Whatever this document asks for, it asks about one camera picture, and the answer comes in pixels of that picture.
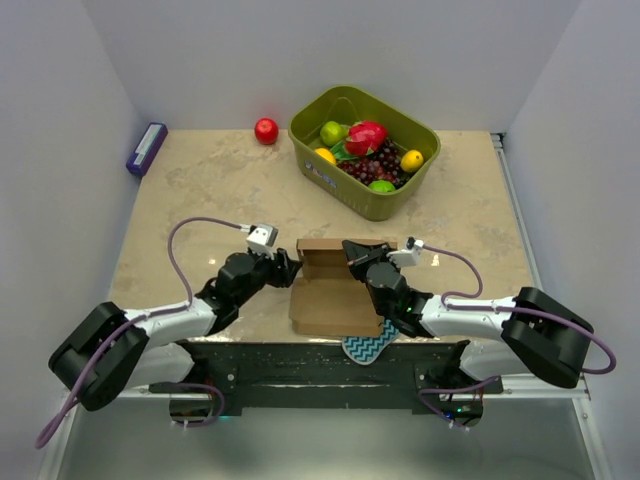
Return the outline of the brown cardboard paper box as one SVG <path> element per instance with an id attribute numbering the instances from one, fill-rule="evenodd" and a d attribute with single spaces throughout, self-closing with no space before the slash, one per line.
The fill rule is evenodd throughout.
<path id="1" fill-rule="evenodd" d="M 292 285 L 293 330 L 315 337 L 377 337 L 383 321 L 366 287 L 354 279 L 339 238 L 301 238 L 296 243 L 301 276 Z"/>

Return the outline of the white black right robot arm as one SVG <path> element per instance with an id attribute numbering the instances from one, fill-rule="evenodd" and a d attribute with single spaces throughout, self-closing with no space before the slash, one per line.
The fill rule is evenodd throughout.
<path id="1" fill-rule="evenodd" d="M 483 300 L 448 291 L 437 295 L 409 286 L 402 271 L 418 264 L 427 245 L 414 237 L 401 248 L 388 243 L 342 243 L 352 277 L 363 283 L 375 312 L 395 334 L 463 339 L 431 380 L 459 393 L 491 377 L 531 373 L 555 387 L 576 387 L 593 327 L 543 291 Z"/>

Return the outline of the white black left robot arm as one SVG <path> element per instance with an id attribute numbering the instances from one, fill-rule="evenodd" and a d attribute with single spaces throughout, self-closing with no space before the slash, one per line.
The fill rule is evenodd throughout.
<path id="1" fill-rule="evenodd" d="M 272 256 L 234 253 L 190 301 L 129 311 L 103 302 L 54 351 L 49 369 L 86 410 L 102 409 L 125 389 L 145 351 L 226 329 L 255 294 L 291 287 L 301 268 L 282 248 Z"/>

